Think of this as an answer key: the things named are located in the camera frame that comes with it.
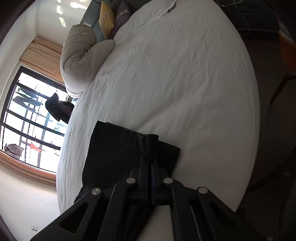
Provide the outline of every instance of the electrical outlet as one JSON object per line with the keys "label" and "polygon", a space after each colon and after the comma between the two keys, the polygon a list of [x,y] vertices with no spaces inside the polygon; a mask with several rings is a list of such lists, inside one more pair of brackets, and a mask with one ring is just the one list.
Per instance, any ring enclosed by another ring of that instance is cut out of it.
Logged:
{"label": "electrical outlet", "polygon": [[36,225],[33,225],[33,224],[32,224],[31,226],[32,226],[32,229],[33,229],[33,230],[36,230],[36,231],[37,231],[37,226],[36,226]]}

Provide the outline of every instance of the sunlight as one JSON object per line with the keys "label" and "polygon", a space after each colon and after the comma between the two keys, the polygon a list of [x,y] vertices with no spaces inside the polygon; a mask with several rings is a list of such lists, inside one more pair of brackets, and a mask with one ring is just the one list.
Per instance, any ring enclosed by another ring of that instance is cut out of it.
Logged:
{"label": "sunlight", "polygon": [[65,20],[64,20],[63,18],[61,18],[61,17],[59,17],[59,20],[60,20],[62,26],[63,26],[63,27],[66,27],[66,22],[65,22]]}
{"label": "sunlight", "polygon": [[71,6],[72,8],[82,8],[82,9],[87,9],[87,7],[81,5],[81,4],[77,3],[77,2],[71,2],[71,3],[70,3],[70,6]]}
{"label": "sunlight", "polygon": [[62,10],[61,10],[61,6],[57,5],[57,13],[59,14],[63,14]]}

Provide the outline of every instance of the dark floor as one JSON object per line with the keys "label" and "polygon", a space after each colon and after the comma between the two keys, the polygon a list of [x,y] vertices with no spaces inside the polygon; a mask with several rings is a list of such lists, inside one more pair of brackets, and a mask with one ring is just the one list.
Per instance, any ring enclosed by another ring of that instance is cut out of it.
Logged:
{"label": "dark floor", "polygon": [[[251,57],[260,97],[258,152],[249,186],[277,169],[296,146],[296,81],[287,84],[269,110],[269,101],[283,76],[291,73],[282,62],[277,34],[250,33],[243,37]],[[246,195],[246,218],[264,236],[278,240],[283,190],[271,183]]]}

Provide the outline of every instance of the gray cloth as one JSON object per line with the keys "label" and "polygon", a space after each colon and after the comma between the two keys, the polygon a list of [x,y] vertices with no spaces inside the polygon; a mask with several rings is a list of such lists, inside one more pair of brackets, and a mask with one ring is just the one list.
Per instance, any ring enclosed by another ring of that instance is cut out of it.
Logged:
{"label": "gray cloth", "polygon": [[24,147],[21,147],[17,144],[9,144],[5,147],[4,151],[16,158],[20,158],[22,155],[22,152],[24,150]]}

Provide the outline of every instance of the black metal arm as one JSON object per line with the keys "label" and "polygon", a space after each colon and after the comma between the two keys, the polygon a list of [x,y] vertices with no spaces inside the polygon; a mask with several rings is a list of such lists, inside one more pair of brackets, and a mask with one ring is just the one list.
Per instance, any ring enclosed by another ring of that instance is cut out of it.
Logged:
{"label": "black metal arm", "polygon": [[205,187],[186,188],[159,168],[158,136],[147,135],[148,155],[114,188],[94,188],[31,241],[124,240],[131,205],[170,205],[174,241],[266,240]]}

